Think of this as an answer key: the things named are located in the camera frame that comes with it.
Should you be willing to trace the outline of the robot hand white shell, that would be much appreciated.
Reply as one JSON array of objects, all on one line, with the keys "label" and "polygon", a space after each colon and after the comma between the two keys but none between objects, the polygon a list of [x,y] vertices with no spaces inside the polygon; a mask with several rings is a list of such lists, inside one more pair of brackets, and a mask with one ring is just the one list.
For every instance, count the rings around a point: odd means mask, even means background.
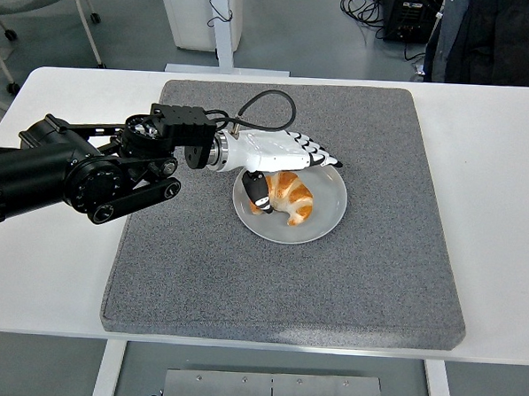
[{"label": "robot hand white shell", "polygon": [[342,167],[322,146],[301,133],[246,129],[233,135],[227,130],[214,137],[214,159],[207,167],[225,172],[243,167],[249,177],[243,181],[249,199],[265,213],[272,212],[265,173],[302,170],[306,167]]}]

